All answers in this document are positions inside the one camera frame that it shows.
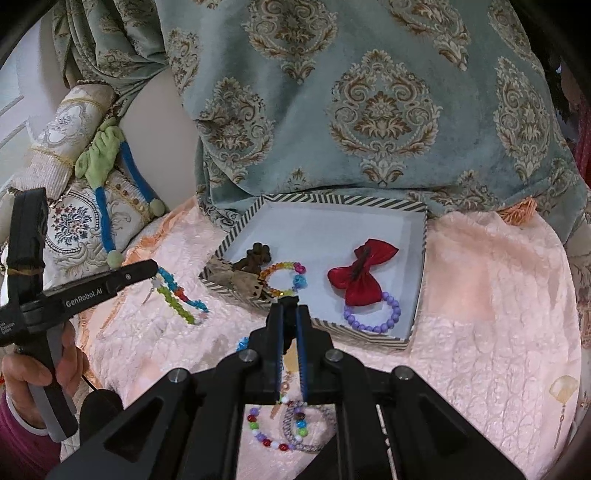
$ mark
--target hair bow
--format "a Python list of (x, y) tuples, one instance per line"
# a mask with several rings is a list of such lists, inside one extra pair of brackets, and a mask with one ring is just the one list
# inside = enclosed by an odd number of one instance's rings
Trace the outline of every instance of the hair bow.
[(382, 300), (382, 288), (369, 273), (370, 267), (390, 260), (398, 248), (382, 240), (367, 240), (354, 250), (357, 260), (349, 267), (337, 267), (329, 270), (330, 284), (339, 290), (345, 290), (345, 304), (350, 307), (362, 307)]

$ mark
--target peach fabric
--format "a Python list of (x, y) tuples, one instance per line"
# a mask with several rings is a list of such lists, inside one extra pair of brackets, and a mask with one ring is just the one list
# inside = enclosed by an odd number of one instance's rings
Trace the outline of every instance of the peach fabric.
[[(155, 259), (211, 313), (190, 326), (157, 294), (142, 305), (146, 282), (86, 318), (94, 372), (125, 405), (173, 367), (214, 367), (264, 324), (263, 313), (210, 293), (198, 279), (223, 233), (194, 203), (171, 216), (128, 258)], [(568, 437), (581, 369), (574, 287), (560, 240), (537, 213), (521, 226), (493, 212), (450, 213), (428, 226), (422, 298), (406, 351), (336, 338), (335, 345), (370, 367), (412, 366), (527, 478), (541, 478)], [(290, 396), (297, 393), (295, 380)], [(270, 412), (263, 408), (261, 429), (276, 437), (281, 415), (271, 419)], [(310, 440), (327, 435), (310, 418)], [(304, 453), (264, 449), (247, 428), (238, 478), (291, 479), (310, 461)]]

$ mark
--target colorful crystal bead bracelet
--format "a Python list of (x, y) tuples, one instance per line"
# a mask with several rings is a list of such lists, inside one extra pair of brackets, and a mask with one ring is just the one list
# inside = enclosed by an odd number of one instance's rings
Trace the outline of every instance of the colorful crystal bead bracelet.
[[(289, 290), (278, 290), (276, 288), (272, 288), (269, 286), (267, 282), (267, 278), (275, 273), (277, 270), (293, 270), (295, 271), (296, 275), (293, 278), (292, 287)], [(261, 272), (259, 278), (265, 284), (265, 291), (273, 298), (285, 297), (285, 296), (293, 296), (297, 293), (298, 290), (302, 288), (306, 288), (308, 286), (308, 282), (306, 281), (306, 277), (304, 274), (306, 273), (306, 268), (299, 262), (279, 262), (276, 264), (271, 265), (269, 268), (266, 268)]]

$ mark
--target blue cord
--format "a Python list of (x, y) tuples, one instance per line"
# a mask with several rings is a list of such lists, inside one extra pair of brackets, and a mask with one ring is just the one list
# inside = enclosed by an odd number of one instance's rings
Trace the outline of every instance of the blue cord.
[(146, 202), (150, 203), (152, 200), (154, 200), (152, 189), (144, 180), (142, 174), (138, 170), (138, 167), (135, 165), (134, 156), (131, 154), (131, 149), (126, 141), (121, 142), (120, 152), (121, 159), (125, 164), (125, 168), (127, 168), (129, 171), (131, 178), (134, 179), (135, 185), (139, 189), (139, 192), (142, 194), (142, 197), (144, 197)]
[(109, 219), (109, 212), (107, 211), (107, 199), (105, 197), (105, 189), (98, 187), (95, 190), (96, 204), (100, 211), (100, 239), (103, 242), (103, 247), (107, 253), (115, 250), (115, 243), (111, 236), (111, 220)]

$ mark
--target patterned pillow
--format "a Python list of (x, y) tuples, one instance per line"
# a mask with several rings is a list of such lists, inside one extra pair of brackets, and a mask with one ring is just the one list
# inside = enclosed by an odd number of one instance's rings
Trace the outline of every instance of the patterned pillow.
[[(139, 190), (122, 173), (112, 171), (105, 184), (113, 241), (122, 252), (151, 220), (150, 209)], [(7, 249), (2, 253), (6, 265)], [(44, 288), (62, 285), (109, 269), (100, 240), (100, 214), (95, 193), (86, 180), (74, 179), (66, 194), (51, 206), (43, 260)], [(8, 300), (7, 282), (0, 304)]]
[(12, 187), (20, 191), (45, 187), (47, 197), (57, 200), (112, 101), (113, 89), (108, 85), (74, 87), (33, 142), (31, 164), (12, 178)]

